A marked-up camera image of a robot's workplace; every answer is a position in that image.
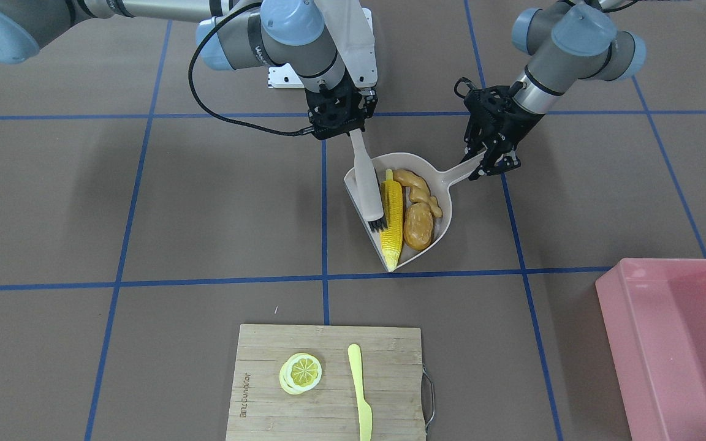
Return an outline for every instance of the lemon slice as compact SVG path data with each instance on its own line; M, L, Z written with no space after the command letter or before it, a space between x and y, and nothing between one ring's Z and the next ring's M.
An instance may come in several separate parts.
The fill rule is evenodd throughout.
M279 385L289 394L300 394L316 387L323 374L320 361L306 352L288 358L279 370Z

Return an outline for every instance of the brown potato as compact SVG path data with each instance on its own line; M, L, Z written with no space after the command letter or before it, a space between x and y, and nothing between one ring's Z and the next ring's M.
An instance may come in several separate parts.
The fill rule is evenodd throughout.
M438 205L438 199L435 196L429 196L429 193L424 192L423 188L410 187L408 198L411 203L428 203L429 209L432 210L432 216L443 217L443 210Z
M394 181L397 181L403 187L419 187L424 190L428 195L432 192L429 191L429 186L427 182L424 181L421 176L411 172L410 170L394 170Z
M412 204L404 214L404 241L415 251L422 251L432 243L435 219L428 203Z

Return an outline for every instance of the cutting board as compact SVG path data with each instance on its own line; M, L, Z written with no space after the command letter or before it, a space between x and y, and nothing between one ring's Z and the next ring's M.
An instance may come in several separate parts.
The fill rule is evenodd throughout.
M361 346L373 441L426 441L421 409L421 332L370 326L241 325L227 441L359 441L347 347ZM320 383L298 396L278 373L297 352L320 360Z

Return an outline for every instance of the knife handle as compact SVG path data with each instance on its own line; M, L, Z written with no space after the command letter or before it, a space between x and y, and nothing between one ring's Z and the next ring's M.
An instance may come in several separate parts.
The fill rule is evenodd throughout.
M361 346L358 346L356 343L348 346L347 360L351 364L351 373L353 373L355 398L357 401L364 401L364 373L361 367Z

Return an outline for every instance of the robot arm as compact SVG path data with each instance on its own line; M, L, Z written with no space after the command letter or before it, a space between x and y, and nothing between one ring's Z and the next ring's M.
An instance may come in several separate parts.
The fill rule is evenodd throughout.
M336 3L334 9L353 3L360 12L359 2L351 0ZM91 18L205 20L199 26L200 42L222 17L233 14L237 15L218 28L216 37L208 39L200 51L208 66L235 70L289 62L305 87L312 124L297 134L312 133L323 140L363 129L364 120L372 117L378 103L373 87L376 79L361 77L357 86L323 13L310 0L0 0L0 62L23 62ZM353 20L352 15L345 17Z
M470 179L519 167L518 143L577 79L631 78L642 67L644 42L617 31L602 12L622 2L590 3L559 1L519 15L512 41L532 58L512 86L481 90L467 78L457 82L455 92L471 114L463 161L487 152ZM470 89L464 96L457 91L460 83Z

